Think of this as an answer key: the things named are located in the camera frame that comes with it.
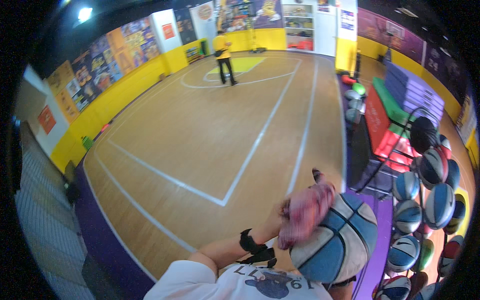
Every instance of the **green mat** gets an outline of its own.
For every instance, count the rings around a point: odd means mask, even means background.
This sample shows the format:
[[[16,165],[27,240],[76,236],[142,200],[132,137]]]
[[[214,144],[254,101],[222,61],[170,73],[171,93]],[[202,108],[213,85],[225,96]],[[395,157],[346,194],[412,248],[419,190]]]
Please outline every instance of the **green mat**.
[[[380,101],[384,105],[385,112],[387,113],[388,118],[392,122],[397,123],[397,124],[392,123],[390,125],[390,127],[388,128],[388,130],[400,135],[403,128],[401,126],[399,126],[399,124],[406,124],[408,116],[410,114],[405,112],[403,109],[400,108],[400,106],[395,101],[393,96],[386,89],[386,87],[384,85],[384,81],[382,79],[374,77],[373,80],[372,80],[372,85],[375,88],[375,91],[377,92],[378,97],[380,98]],[[416,119],[415,116],[412,116],[410,118],[411,121],[414,121],[415,119]],[[410,137],[410,131],[406,130],[405,133],[403,134],[403,137],[409,138]]]

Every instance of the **white door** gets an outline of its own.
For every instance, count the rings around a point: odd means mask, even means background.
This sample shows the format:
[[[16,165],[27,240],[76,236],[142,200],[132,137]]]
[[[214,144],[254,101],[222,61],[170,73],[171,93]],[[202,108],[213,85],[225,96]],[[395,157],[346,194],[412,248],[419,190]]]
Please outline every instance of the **white door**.
[[[317,13],[315,16],[315,52],[328,56],[336,53],[336,16]]]

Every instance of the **black wrist band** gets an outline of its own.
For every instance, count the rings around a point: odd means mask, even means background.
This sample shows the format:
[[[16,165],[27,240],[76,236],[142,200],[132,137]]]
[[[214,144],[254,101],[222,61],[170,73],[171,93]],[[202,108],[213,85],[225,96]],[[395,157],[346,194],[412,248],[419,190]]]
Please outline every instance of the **black wrist band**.
[[[251,228],[246,229],[246,230],[244,230],[240,233],[240,246],[242,247],[242,249],[244,249],[246,252],[249,252],[253,255],[255,255],[255,254],[257,254],[257,253],[259,253],[263,250],[266,250],[267,246],[265,244],[259,245],[259,244],[255,243],[253,238],[248,235],[250,230],[251,230]]]

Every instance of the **blue and white basketball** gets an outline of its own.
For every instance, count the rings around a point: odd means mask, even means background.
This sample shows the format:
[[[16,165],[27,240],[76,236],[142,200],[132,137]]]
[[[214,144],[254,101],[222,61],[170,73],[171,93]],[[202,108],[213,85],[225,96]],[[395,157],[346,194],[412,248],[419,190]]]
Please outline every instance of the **blue and white basketball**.
[[[411,235],[399,238],[392,245],[387,255],[387,269],[396,273],[407,271],[417,261],[420,245]]]
[[[412,300],[430,300],[434,293],[440,289],[440,282],[427,285],[418,292]]]
[[[423,185],[431,190],[435,184],[445,182],[448,175],[448,163],[441,150],[430,148],[423,154],[419,169]]]
[[[434,186],[425,204],[425,223],[431,229],[445,227],[455,210],[455,195],[453,189],[446,183]]]
[[[420,226],[421,208],[413,200],[399,202],[393,215],[393,225],[404,235],[414,232]]]
[[[372,297],[375,300],[405,300],[410,293],[412,283],[406,276],[395,276],[382,281],[382,288],[373,290]]]
[[[393,196],[399,201],[415,199],[419,194],[420,180],[413,172],[400,174],[393,184]]]
[[[448,162],[448,175],[445,183],[452,187],[453,191],[456,191],[458,184],[460,183],[460,168],[453,159],[447,160]]]
[[[342,282],[367,263],[377,234],[377,219],[366,203],[354,194],[336,194],[325,219],[310,239],[290,249],[290,257],[309,280]]]

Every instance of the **yellow shirt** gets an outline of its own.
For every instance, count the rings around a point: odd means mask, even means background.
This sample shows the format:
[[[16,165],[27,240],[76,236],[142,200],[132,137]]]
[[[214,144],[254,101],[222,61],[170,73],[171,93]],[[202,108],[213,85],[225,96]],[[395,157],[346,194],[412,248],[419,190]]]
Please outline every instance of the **yellow shirt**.
[[[228,50],[227,43],[228,43],[227,37],[224,36],[224,35],[214,37],[214,39],[212,41],[212,44],[213,44],[213,49],[215,50],[215,52],[218,51],[218,50],[225,49],[225,51],[223,51],[222,55],[220,55],[216,59],[218,59],[218,60],[219,59],[226,59],[226,58],[229,58],[231,56],[230,51]]]

